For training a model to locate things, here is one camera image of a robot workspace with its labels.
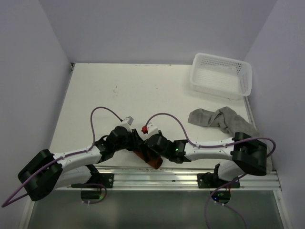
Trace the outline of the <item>rust brown towel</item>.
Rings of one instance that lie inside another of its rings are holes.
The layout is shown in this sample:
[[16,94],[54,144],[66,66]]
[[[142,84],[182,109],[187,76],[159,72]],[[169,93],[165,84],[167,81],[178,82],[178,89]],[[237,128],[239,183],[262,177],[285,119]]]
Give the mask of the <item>rust brown towel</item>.
[[159,169],[163,163],[160,156],[149,150],[134,150],[133,152],[154,169]]

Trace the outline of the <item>grey towel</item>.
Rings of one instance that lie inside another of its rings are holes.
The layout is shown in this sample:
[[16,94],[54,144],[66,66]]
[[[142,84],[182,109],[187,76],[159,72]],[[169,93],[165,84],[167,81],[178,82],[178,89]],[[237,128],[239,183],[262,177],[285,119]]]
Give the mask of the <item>grey towel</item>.
[[223,107],[214,112],[202,108],[196,109],[190,112],[188,122],[202,127],[218,127],[230,136],[235,136],[237,132],[243,132],[251,137],[261,136],[252,124],[230,107]]

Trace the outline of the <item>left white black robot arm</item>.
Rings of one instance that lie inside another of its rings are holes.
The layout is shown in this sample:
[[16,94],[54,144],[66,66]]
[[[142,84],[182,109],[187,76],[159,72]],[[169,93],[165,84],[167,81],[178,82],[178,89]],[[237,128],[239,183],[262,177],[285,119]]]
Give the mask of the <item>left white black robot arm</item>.
[[143,144],[144,140],[136,129],[129,131],[123,126],[117,126],[92,146],[80,151],[40,151],[18,173],[18,179],[33,201],[41,200],[54,189],[70,184],[84,183],[88,187],[94,187],[99,181],[95,164],[111,159],[120,150],[141,150]]

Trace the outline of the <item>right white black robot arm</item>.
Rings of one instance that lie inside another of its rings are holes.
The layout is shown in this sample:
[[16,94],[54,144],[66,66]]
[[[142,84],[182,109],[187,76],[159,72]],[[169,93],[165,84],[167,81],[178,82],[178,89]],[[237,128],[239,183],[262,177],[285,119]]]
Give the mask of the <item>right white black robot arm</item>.
[[266,144],[257,137],[250,137],[242,132],[219,142],[199,143],[190,143],[186,139],[170,141],[159,133],[149,137],[146,145],[156,154],[177,164],[204,159],[224,160],[205,178],[217,187],[224,187],[243,174],[253,176],[267,174]]

